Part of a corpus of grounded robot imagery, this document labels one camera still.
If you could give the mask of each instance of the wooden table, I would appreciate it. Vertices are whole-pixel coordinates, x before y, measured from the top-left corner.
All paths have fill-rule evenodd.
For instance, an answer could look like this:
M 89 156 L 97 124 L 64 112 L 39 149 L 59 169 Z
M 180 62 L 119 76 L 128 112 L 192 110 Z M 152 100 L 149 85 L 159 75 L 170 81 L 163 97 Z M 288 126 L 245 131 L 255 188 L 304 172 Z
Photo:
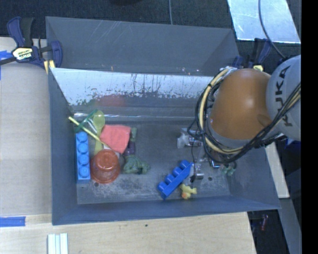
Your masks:
M 0 38 L 0 50 L 14 46 Z M 270 151 L 269 159 L 276 160 L 275 148 Z M 280 163 L 271 170 L 279 197 L 287 197 Z M 47 253 L 51 233 L 68 234 L 69 253 L 256 253 L 246 212 L 63 226 L 52 226 L 51 214 L 39 214 L 27 215 L 25 223 L 0 228 L 0 253 Z

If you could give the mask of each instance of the small toy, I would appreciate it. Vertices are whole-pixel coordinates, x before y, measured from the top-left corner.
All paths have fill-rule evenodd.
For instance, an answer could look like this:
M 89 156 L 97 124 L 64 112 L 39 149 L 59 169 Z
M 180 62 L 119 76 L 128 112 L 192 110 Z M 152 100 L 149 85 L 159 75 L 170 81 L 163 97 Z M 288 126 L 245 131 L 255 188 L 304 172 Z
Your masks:
M 125 157 L 125 165 L 123 167 L 123 171 L 126 174 L 136 173 L 136 174 L 146 174 L 147 171 L 151 168 L 149 164 L 145 161 L 142 161 L 137 157 L 136 154 L 136 134 L 137 128 L 131 128 L 131 135 L 128 141 L 127 148 L 123 152 L 123 156 Z
M 146 174 L 151 168 L 148 163 L 140 160 L 135 155 L 125 156 L 126 164 L 123 167 L 123 171 L 126 174 L 136 173 L 136 174 Z
M 77 182 L 88 183 L 90 175 L 89 139 L 87 133 L 82 131 L 75 134 L 76 141 L 76 167 Z
M 191 197 L 191 194 L 197 194 L 197 188 L 191 188 L 191 186 L 187 186 L 185 184 L 181 184 L 179 186 L 179 188 L 181 189 L 182 193 L 181 193 L 181 197 L 183 199 L 189 199 Z
M 226 174 L 228 176 L 232 176 L 236 167 L 237 167 L 236 162 L 233 162 L 233 163 L 230 163 L 227 165 L 221 164 L 220 170 L 223 172 L 223 174 Z
M 157 186 L 160 196 L 166 199 L 190 174 L 193 162 L 189 163 L 187 160 L 182 160 L 178 167 L 174 168 L 171 174 L 165 177 L 165 180 L 160 182 Z

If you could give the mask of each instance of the red plastic cup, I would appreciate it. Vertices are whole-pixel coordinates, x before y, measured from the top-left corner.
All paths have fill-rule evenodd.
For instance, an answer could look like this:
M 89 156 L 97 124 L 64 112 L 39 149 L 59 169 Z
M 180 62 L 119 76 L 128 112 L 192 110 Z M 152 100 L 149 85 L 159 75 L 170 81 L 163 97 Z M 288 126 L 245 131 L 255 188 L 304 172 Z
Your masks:
M 120 174 L 119 159 L 109 149 L 99 151 L 90 161 L 91 178 L 99 184 L 113 182 Z

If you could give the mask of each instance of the blue lego brick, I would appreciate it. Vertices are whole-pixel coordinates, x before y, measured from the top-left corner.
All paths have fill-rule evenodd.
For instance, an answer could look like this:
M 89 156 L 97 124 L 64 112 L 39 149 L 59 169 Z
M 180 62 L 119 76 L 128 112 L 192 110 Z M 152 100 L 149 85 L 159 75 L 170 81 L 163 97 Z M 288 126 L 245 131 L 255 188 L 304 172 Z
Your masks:
M 182 160 L 179 166 L 174 168 L 172 173 L 158 184 L 157 189 L 163 199 L 166 199 L 189 176 L 192 165 L 192 162 Z
M 81 131 L 75 134 L 77 182 L 88 183 L 91 180 L 89 139 L 87 133 Z

